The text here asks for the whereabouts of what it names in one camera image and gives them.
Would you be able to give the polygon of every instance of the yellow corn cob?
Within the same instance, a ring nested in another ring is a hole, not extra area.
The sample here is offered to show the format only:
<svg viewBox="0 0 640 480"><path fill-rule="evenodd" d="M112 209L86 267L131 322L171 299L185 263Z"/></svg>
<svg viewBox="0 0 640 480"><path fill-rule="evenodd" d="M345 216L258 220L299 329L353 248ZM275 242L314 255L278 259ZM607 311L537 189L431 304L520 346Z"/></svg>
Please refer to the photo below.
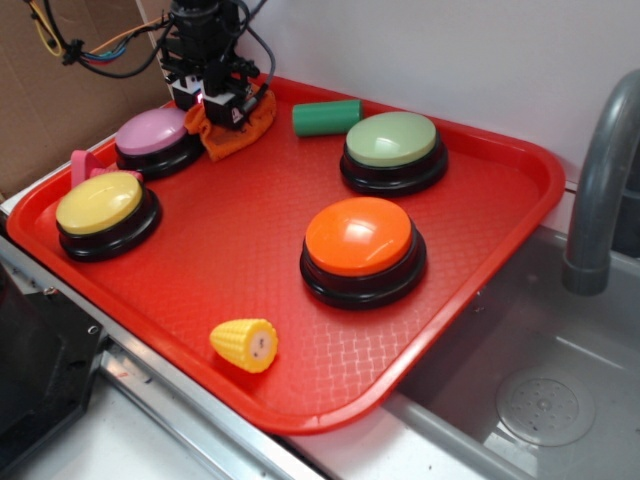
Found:
<svg viewBox="0 0 640 480"><path fill-rule="evenodd" d="M229 320L213 329L211 346L225 360L250 373L266 370L278 351L276 330L267 320Z"/></svg>

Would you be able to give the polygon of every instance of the stainless steel sink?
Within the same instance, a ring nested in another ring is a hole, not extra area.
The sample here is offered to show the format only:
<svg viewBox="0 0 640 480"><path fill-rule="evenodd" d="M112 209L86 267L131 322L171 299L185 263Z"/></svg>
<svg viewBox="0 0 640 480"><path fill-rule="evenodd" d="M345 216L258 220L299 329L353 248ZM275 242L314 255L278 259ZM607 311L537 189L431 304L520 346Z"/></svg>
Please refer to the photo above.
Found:
<svg viewBox="0 0 640 480"><path fill-rule="evenodd" d="M580 297L564 244L538 229L397 391L516 472L638 478L640 262L614 254L607 291Z"/></svg>

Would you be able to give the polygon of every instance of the drain strainer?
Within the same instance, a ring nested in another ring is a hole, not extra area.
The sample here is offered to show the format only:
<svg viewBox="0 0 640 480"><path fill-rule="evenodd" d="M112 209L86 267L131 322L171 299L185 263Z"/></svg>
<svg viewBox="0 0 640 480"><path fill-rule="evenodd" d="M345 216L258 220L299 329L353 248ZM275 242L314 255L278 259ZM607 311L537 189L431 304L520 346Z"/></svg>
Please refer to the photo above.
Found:
<svg viewBox="0 0 640 480"><path fill-rule="evenodd" d="M589 431L596 413L582 382L553 367L528 368L507 377L496 406L514 435L545 447L575 442Z"/></svg>

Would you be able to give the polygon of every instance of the textured tray surface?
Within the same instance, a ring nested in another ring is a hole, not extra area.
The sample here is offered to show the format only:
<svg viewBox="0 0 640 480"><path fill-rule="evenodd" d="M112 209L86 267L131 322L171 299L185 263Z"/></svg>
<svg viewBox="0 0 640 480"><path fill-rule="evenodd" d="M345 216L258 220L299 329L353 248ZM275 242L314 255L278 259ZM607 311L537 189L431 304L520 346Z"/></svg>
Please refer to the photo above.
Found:
<svg viewBox="0 0 640 480"><path fill-rule="evenodd" d="M564 175L546 151L432 119L450 166L434 187L394 199L427 244L427 274L407 297L363 312L325 306L299 272L311 218L355 196L338 168L344 135L298 138L298 103L344 97L277 80L278 116L256 144L218 163L147 182L163 218L122 257L81 264L58 244L56 206L70 188L61 172L11 214L12 238L257 426L283 434L344 424L377 405L475 292L557 203ZM367 115L389 108L365 103ZM112 142L96 155L115 161ZM251 375L208 343L217 324L264 317L278 356Z"/></svg>

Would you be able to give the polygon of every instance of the black button base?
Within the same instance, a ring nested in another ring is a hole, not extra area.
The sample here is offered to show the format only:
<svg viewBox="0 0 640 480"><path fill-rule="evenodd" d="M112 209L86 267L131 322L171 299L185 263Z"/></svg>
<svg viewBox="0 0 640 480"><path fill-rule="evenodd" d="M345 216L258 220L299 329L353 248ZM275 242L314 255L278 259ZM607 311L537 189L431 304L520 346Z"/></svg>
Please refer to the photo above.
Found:
<svg viewBox="0 0 640 480"><path fill-rule="evenodd" d="M162 150L145 155L127 155L116 145L116 164L122 170L140 172L145 180L173 175L188 167L204 153L204 145L198 135L184 135L180 140Z"/></svg>

